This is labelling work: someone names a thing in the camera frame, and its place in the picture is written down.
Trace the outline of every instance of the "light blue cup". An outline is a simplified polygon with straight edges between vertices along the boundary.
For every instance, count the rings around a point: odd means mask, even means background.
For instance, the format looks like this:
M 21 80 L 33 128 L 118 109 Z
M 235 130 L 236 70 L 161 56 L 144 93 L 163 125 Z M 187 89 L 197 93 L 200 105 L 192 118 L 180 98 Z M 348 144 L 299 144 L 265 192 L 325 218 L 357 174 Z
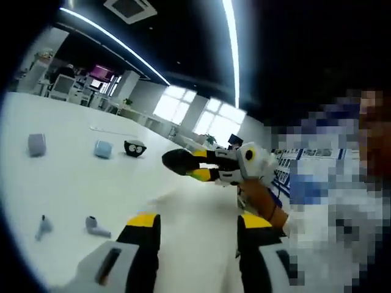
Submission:
M 111 143 L 98 140 L 95 143 L 95 149 L 93 151 L 93 154 L 96 155 L 97 157 L 109 159 L 111 155 L 111 150 L 112 150 Z

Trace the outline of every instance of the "office chair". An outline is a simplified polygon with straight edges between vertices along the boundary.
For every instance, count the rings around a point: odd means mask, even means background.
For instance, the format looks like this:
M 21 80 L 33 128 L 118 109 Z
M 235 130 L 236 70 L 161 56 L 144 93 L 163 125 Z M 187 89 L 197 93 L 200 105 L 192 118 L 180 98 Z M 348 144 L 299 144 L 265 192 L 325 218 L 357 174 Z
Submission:
M 39 60 L 36 61 L 26 76 L 19 80 L 17 92 L 33 94 L 35 86 L 47 69 L 47 64 Z
M 67 102 L 74 83 L 75 78 L 60 74 L 49 93 L 49 98 Z

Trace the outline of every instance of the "gray tool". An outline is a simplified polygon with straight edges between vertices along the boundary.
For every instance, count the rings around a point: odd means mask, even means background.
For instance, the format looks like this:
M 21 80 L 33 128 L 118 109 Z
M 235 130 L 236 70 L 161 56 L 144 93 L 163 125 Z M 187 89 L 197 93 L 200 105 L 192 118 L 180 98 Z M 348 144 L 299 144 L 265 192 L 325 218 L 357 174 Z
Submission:
M 111 232 L 98 226 L 98 221 L 91 215 L 86 218 L 86 229 L 89 234 L 111 238 Z
M 138 245 L 107 241 L 79 263 L 71 282 L 51 292 L 126 292 L 126 280 L 138 249 Z
M 52 230 L 53 225 L 45 215 L 42 215 L 41 222 L 39 223 L 38 232 L 35 235 L 35 239 L 37 241 L 41 241 L 42 235 L 44 235 L 45 233 L 52 232 Z
M 42 133 L 30 134 L 27 145 L 32 157 L 43 156 L 46 153 L 46 139 Z

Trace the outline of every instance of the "black ceiling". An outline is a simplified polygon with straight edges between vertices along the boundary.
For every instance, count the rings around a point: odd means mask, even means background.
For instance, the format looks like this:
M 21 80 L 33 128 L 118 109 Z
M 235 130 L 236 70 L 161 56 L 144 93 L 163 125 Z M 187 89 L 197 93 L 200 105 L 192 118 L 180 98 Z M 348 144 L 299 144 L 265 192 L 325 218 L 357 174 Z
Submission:
M 74 0 L 73 10 L 121 39 L 171 84 L 234 104 L 233 62 L 222 0 L 148 0 L 158 14 L 128 25 L 103 6 Z M 390 75 L 388 7 L 368 1 L 232 0 L 240 65 L 240 108 L 267 125 L 289 125 L 348 88 Z M 65 13 L 58 23 L 82 31 L 163 83 L 107 36 Z M 60 52 L 85 66 L 130 66 L 71 34 Z

